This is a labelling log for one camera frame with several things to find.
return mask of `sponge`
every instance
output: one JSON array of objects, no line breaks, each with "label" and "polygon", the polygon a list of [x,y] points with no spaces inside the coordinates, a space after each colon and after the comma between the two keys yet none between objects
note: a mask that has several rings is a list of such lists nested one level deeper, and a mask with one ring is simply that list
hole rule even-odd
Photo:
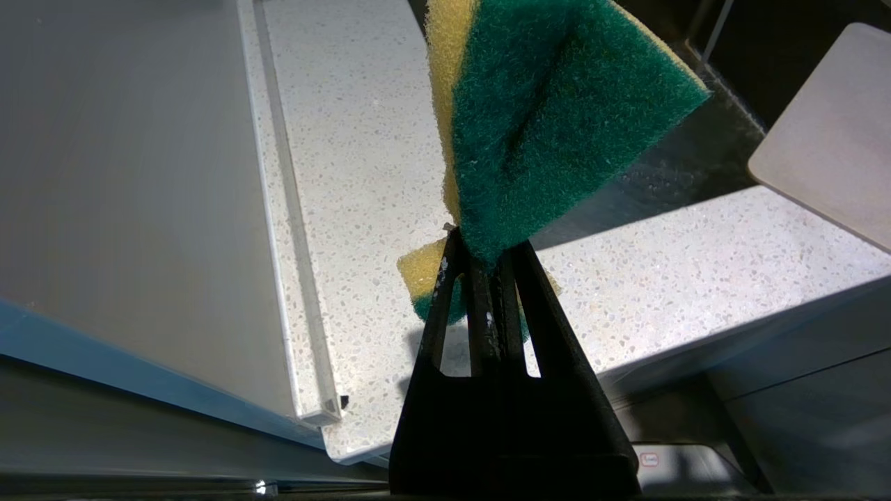
[{"label": "sponge", "polygon": [[[708,97],[665,44],[609,0],[429,0],[428,8],[443,199],[470,254],[489,269]],[[400,259],[422,318],[439,250]],[[408,269],[428,279],[410,279]]]},{"label": "sponge", "polygon": [[[433,288],[436,285],[439,263],[446,249],[446,238],[413,250],[396,262],[405,287],[412,298],[414,313],[426,320],[433,304]],[[462,280],[455,280],[452,289],[452,304],[449,305],[448,323],[454,324],[467,313],[461,287]]]}]

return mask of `white speckled countertop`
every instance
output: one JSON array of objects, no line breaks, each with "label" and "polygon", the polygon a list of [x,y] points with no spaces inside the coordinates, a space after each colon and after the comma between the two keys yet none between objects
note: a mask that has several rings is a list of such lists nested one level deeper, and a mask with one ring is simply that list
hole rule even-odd
[{"label": "white speckled countertop", "polygon": [[[330,356],[349,405],[323,436],[351,463],[388,451],[422,329],[396,259],[444,236],[449,220],[425,49],[400,0],[263,7],[319,307],[320,322],[294,323],[292,336],[328,352],[295,353],[291,365],[321,371],[320,382],[296,381],[322,388],[331,374],[318,363]],[[763,187],[539,257],[598,372],[891,275],[891,256]],[[455,371],[458,337],[445,350]],[[329,396],[315,388],[302,405]]]}]

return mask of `green scouring pad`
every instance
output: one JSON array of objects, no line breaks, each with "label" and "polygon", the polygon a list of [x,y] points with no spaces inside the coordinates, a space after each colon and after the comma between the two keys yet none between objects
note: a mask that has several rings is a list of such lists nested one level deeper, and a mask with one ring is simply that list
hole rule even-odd
[{"label": "green scouring pad", "polygon": [[[488,267],[708,97],[664,43],[609,0],[429,0],[428,7],[443,198],[470,253]],[[419,251],[400,259],[416,305],[432,293],[438,261]],[[424,272],[429,288],[413,285],[407,268],[432,270]]]}]

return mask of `terrazzo countertop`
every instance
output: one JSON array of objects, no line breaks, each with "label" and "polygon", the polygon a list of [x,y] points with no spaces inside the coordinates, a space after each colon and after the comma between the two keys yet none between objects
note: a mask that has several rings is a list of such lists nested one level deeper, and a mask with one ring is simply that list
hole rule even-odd
[{"label": "terrazzo countertop", "polygon": [[[306,243],[298,279],[318,305],[292,336],[326,352],[295,353],[291,367],[322,375],[296,379],[318,386],[305,408],[324,408],[326,377],[349,396],[322,431],[328,454],[352,463],[388,451],[420,341],[396,259],[443,237],[449,221],[425,48],[402,1],[262,6],[302,219],[293,231]],[[276,207],[282,224],[292,220]],[[539,258],[598,372],[891,275],[891,256],[760,186]],[[449,329],[446,372],[467,370],[464,329]],[[530,349],[527,365],[534,373]]]}]

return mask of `scrub sponge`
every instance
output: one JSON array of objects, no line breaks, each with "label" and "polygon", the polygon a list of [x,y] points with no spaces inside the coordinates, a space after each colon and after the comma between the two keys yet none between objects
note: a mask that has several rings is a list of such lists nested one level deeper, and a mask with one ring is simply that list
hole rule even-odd
[{"label": "scrub sponge", "polygon": [[[439,273],[439,264],[442,262],[443,252],[446,249],[447,239],[446,237],[433,243],[428,243],[418,250],[405,254],[396,262],[396,267],[405,281],[405,287],[408,288],[408,293],[412,297],[414,313],[422,320],[427,319],[430,306],[433,304],[433,289]],[[553,277],[547,270],[544,273],[548,277],[548,282],[551,283],[554,293],[559,295],[560,286],[554,282]],[[457,280],[454,281],[452,302],[449,304],[448,310],[449,324],[454,324],[467,315],[467,309],[464,306],[466,303],[463,296],[462,277],[463,275],[458,275]],[[523,341],[525,341],[529,337],[529,328],[526,324],[526,316],[523,314],[519,295],[517,295],[517,302],[520,304],[520,333]]]},{"label": "scrub sponge", "polygon": [[[708,97],[609,0],[429,0],[428,8],[443,198],[470,253],[490,268]],[[429,301],[419,300],[432,293],[442,250],[424,249],[399,262],[422,318]]]}]

